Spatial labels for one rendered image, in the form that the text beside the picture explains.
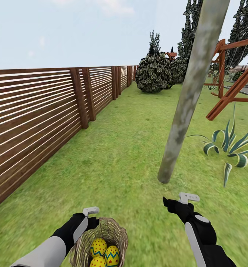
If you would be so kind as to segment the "wicker basket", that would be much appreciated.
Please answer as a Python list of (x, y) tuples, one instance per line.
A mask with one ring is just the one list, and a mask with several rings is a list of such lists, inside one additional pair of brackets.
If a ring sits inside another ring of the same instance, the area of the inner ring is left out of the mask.
[[(90, 249), (94, 238), (102, 238), (107, 243), (115, 245), (119, 250), (118, 267), (123, 267), (125, 254), (128, 248), (128, 236), (125, 228), (121, 228), (113, 218), (99, 217), (99, 227), (85, 231), (77, 240), (76, 244), (70, 249), (70, 264), (73, 267), (90, 267), (91, 259)], [(105, 227), (106, 226), (106, 227)], [(91, 238), (89, 238), (89, 236)], [(74, 257), (72, 253), (75, 250)]]

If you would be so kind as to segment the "easter egg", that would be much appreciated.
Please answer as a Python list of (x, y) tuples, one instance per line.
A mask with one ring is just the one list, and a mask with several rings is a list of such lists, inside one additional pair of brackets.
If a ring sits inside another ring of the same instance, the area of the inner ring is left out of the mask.
[(90, 267), (108, 267), (108, 265), (104, 257), (96, 256), (91, 260)]
[(115, 245), (110, 245), (105, 252), (105, 259), (108, 267), (118, 267), (119, 250)]
[(91, 243), (90, 256), (92, 259), (96, 256), (102, 256), (105, 258), (105, 252), (110, 245), (102, 238), (94, 238)]

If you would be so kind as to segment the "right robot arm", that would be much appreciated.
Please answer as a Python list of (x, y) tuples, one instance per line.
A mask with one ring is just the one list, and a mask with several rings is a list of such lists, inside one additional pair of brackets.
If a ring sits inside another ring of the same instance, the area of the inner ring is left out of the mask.
[(200, 201), (200, 197), (185, 192), (180, 192), (179, 197), (181, 199), (178, 201), (163, 197), (163, 203), (169, 212), (177, 214), (185, 224), (185, 231), (198, 267), (237, 267), (227, 257), (223, 248), (216, 245), (216, 232), (211, 222), (200, 213), (194, 212), (194, 205), (188, 203), (188, 200)]

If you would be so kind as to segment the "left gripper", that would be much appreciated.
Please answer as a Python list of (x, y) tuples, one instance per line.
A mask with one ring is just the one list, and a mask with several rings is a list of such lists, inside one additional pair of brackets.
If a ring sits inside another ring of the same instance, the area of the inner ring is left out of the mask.
[(99, 223), (99, 219), (97, 219), (96, 217), (88, 218), (88, 226), (85, 231), (96, 229), (99, 226)]

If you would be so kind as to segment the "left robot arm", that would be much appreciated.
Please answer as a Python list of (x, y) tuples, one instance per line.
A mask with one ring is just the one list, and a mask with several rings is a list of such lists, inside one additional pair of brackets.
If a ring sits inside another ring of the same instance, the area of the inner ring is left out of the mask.
[(73, 214), (50, 238), (10, 267), (60, 267), (81, 235), (99, 226), (99, 219), (89, 218), (90, 214), (96, 213), (99, 213), (99, 207), (85, 208), (83, 213)]

